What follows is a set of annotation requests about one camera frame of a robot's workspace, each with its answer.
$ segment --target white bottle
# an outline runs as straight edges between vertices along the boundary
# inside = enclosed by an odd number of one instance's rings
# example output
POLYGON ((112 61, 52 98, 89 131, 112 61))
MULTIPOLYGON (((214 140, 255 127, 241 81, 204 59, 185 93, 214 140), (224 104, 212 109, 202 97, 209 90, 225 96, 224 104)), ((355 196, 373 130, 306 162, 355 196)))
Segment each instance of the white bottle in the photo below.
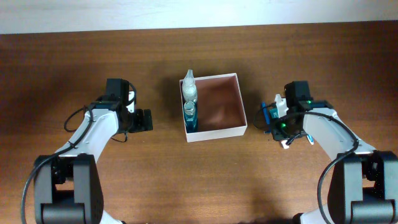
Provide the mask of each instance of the white bottle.
POLYGON ((198 101, 197 86, 195 86, 192 69, 188 70, 187 76, 182 81, 182 95, 186 102, 193 101, 196 104, 198 101))

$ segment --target clear plastic bottle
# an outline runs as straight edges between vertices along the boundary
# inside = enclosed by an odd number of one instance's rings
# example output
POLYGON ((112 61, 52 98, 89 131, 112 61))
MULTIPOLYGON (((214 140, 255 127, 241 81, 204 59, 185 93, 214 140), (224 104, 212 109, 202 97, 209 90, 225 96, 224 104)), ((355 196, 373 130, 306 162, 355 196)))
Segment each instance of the clear plastic bottle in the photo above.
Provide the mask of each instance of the clear plastic bottle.
POLYGON ((182 95, 186 102, 192 101, 195 105, 197 105, 198 91, 197 86, 195 85, 195 79, 193 79, 192 69, 188 70, 187 76, 185 76, 182 82, 182 95))
POLYGON ((192 101, 184 103, 184 120, 187 133, 198 131, 198 113, 192 101))

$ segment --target box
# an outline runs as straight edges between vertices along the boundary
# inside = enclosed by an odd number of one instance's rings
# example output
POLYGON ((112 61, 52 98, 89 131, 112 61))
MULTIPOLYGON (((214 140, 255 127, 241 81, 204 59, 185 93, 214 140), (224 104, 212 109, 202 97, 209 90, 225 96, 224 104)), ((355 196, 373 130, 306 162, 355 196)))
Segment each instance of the box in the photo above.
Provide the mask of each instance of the box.
MULTIPOLYGON (((183 113, 182 81, 180 94, 183 113)), ((195 78, 198 90, 198 131, 187 142, 242 136, 248 127, 236 73, 195 78)))

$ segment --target wooden table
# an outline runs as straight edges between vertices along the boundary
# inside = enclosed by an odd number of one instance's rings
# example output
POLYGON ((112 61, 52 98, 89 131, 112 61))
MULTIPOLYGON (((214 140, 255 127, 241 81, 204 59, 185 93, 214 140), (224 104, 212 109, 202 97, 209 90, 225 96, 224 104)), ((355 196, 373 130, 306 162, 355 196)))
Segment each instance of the wooden table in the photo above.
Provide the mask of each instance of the wooden table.
POLYGON ((153 131, 109 142, 98 161, 105 209, 127 223, 282 223, 315 209, 326 154, 306 139, 283 150, 252 125, 260 102, 293 80, 308 80, 366 142, 398 153, 397 22, 0 35, 0 74, 0 223, 19 223, 34 160, 68 140, 64 120, 110 77, 132 82, 153 115, 153 131), (238 74, 244 136, 186 143, 177 83, 189 68, 238 74))

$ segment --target blue liquid bottle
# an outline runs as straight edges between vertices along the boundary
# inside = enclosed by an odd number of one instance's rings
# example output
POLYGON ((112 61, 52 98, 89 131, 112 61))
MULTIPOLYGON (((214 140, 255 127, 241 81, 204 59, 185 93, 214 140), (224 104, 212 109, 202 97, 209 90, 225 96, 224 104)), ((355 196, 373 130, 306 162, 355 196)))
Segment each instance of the blue liquid bottle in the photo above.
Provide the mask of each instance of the blue liquid bottle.
POLYGON ((184 120, 187 133, 198 131, 198 113, 192 101, 184 103, 184 120))

